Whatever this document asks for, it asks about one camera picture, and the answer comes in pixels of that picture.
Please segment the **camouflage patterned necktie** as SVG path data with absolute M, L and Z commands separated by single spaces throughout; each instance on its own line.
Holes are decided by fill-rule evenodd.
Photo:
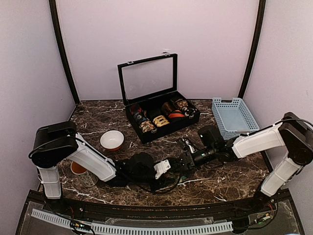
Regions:
M 176 182 L 183 182 L 187 179 L 189 179 L 192 176 L 192 172 L 190 171 L 183 171 L 181 173 L 181 175 L 179 174 L 179 172 L 168 172 L 165 174 L 165 180 L 166 182 L 170 183 L 170 184 L 174 184 Z

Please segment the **black white rolled tie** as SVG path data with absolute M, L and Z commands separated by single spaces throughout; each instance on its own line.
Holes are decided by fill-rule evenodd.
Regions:
M 197 110 L 195 108 L 185 106 L 182 108 L 182 112 L 186 117 L 193 118 L 195 116 Z

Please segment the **black front rail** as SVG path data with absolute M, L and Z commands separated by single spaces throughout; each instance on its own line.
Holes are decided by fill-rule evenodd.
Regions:
M 159 195 L 156 198 L 145 195 L 143 200 L 139 200 L 118 194 L 109 200 L 104 196 L 94 197 L 72 188 L 68 191 L 68 196 L 46 204 L 44 193 L 30 190 L 23 213 L 35 206 L 64 217 L 73 216 L 85 221 L 109 217 L 157 221 L 211 218 L 213 221 L 238 221 L 243 227 L 248 225 L 249 216 L 256 213 L 252 208 L 252 198 L 209 204 L 197 204 L 194 199 L 187 199 L 188 205 L 184 206 L 181 199 L 175 199 L 172 195 Z

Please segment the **white and orange bowl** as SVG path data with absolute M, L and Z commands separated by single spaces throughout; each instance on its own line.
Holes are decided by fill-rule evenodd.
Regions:
M 117 130 L 105 132 L 100 138 L 100 144 L 108 151 L 116 151 L 121 148 L 124 135 Z

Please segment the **patterned mug with orange liquid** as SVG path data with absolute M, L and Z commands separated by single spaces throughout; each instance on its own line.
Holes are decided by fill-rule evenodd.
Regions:
M 70 170 L 75 176 L 78 177 L 82 185 L 87 188 L 95 186 L 99 181 L 99 178 L 95 174 L 88 171 L 76 162 L 71 162 Z

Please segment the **orange black rolled tie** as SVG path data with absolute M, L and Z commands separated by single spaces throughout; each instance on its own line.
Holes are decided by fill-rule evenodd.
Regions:
M 168 116 L 169 119 L 184 118 L 184 117 L 185 115 L 180 110 L 174 110 Z

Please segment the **black tie storage box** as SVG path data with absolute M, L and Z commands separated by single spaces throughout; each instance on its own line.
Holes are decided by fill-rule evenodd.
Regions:
M 127 63 L 119 64 L 118 75 L 122 92 L 126 116 L 142 143 L 152 142 L 175 131 L 193 125 L 200 120 L 200 111 L 178 91 L 178 55 L 165 54 Z M 174 106 L 174 101 L 182 98 L 188 102 L 189 107 L 197 110 L 193 118 L 169 119 L 161 112 L 165 102 Z M 155 130 L 143 133 L 130 111 L 133 104 L 138 103 L 142 112 L 150 120 Z M 163 115 L 170 122 L 157 127 L 153 119 Z

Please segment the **floral dark rolled tie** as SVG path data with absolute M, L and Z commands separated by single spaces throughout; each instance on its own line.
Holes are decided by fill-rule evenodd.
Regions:
M 152 130 L 155 130 L 155 127 L 154 125 L 152 124 L 152 122 L 150 120 L 147 120 L 147 121 L 144 121 L 140 124 L 139 126 L 140 130 L 143 132 L 143 133 L 146 133 L 146 132 L 150 132 Z

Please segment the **blue plastic basket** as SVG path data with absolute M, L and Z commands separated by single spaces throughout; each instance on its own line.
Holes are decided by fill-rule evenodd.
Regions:
M 212 99 L 212 112 L 224 140 L 259 130 L 259 126 L 241 98 Z

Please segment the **brown rolled tie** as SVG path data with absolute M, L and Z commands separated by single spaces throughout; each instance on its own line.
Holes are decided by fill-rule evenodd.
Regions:
M 173 111 L 175 111 L 175 108 L 170 102 L 165 102 L 160 110 L 165 116 L 169 116 Z

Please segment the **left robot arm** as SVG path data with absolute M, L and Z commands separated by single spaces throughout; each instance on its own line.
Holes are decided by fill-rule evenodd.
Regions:
M 58 213 L 66 213 L 69 209 L 68 201 L 62 197 L 57 168 L 64 159 L 77 163 L 111 187 L 125 187 L 128 183 L 152 185 L 165 172 L 163 163 L 155 163 L 147 153 L 120 161 L 104 156 L 83 139 L 72 121 L 39 128 L 28 157 L 40 173 L 50 206 Z

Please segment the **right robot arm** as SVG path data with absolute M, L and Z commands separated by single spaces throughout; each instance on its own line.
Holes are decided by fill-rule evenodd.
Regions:
M 224 140 L 217 127 L 212 125 L 201 128 L 198 135 L 204 145 L 201 150 L 189 139 L 179 139 L 185 151 L 181 161 L 189 169 L 212 160 L 235 162 L 268 149 L 287 148 L 285 157 L 259 185 L 255 197 L 250 200 L 249 207 L 253 212 L 261 212 L 268 205 L 268 198 L 313 160 L 313 125 L 292 112 L 285 113 L 281 120 L 270 126 L 229 140 Z

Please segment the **blue dotted rolled tie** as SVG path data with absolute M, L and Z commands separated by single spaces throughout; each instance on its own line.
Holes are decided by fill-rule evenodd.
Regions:
M 145 115 L 142 114 L 142 113 L 136 113 L 136 114 L 134 114 L 133 117 L 134 117 L 134 120 L 135 120 L 138 124 L 141 124 L 141 123 L 147 121 L 147 118 L 146 118 Z

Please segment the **tan patterned rolled tie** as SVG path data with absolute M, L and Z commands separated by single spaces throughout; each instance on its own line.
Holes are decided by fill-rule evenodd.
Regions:
M 188 102 L 182 98 L 179 98 L 176 101 L 174 101 L 174 106 L 181 111 L 186 111 L 189 109 Z

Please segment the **cream striped rolled tie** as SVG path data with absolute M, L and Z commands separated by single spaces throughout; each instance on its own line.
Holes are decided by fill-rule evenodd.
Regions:
M 163 115 L 159 115 L 157 117 L 155 117 L 153 119 L 153 123 L 157 126 L 157 127 L 162 127 L 164 125 L 169 124 L 170 122 L 166 119 L 165 116 Z

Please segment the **red dark rolled tie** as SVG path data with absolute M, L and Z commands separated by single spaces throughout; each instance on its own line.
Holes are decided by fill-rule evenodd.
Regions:
M 140 107 L 140 105 L 138 103 L 133 104 L 130 107 L 130 111 L 131 111 L 133 118 L 135 118 L 138 115 L 143 116 L 142 108 Z

